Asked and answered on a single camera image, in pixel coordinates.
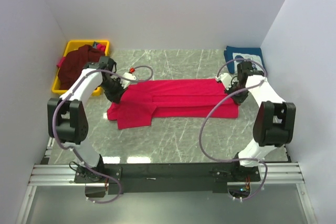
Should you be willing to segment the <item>bright red t-shirt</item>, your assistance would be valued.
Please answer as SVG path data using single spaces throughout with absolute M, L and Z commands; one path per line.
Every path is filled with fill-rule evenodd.
M 214 79 L 154 80 L 132 84 L 107 110 L 118 129 L 150 126 L 153 118 L 204 118 L 221 100 L 214 118 L 238 118 L 238 105 Z

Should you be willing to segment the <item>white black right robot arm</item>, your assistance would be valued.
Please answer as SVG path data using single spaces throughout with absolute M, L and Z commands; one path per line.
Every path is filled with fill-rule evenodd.
M 253 139 L 239 153 L 230 169 L 235 181 L 258 174 L 259 161 L 273 150 L 292 141 L 296 106 L 286 102 L 271 87 L 265 69 L 256 70 L 251 60 L 237 65 L 236 80 L 229 73 L 218 74 L 216 79 L 232 95 L 236 105 L 241 105 L 251 95 L 259 109 L 253 126 Z

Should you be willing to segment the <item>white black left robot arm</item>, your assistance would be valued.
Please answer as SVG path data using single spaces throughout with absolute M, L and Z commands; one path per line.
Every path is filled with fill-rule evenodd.
M 119 75 L 116 62 L 107 56 L 84 65 L 80 76 L 66 93 L 47 103 L 48 131 L 60 148 L 70 150 L 77 160 L 77 176 L 99 183 L 109 180 L 102 156 L 89 143 L 89 124 L 85 105 L 97 87 L 102 87 L 109 101 L 119 103 L 131 82 L 133 71 Z

